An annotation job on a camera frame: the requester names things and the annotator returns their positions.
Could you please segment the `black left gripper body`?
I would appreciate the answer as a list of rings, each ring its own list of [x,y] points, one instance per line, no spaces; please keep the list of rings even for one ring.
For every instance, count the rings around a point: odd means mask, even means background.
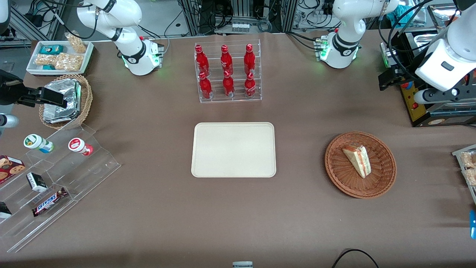
[[[416,69],[420,66],[421,63],[421,61],[403,61],[402,64],[406,68],[406,83],[402,84],[403,89],[408,90],[414,87],[420,90],[420,88],[423,86],[423,81],[415,74]]]

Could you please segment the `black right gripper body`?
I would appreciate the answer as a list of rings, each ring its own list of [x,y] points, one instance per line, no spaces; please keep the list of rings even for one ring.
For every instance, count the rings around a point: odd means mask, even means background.
[[[19,77],[0,70],[0,105],[22,105],[24,93],[23,80]]]

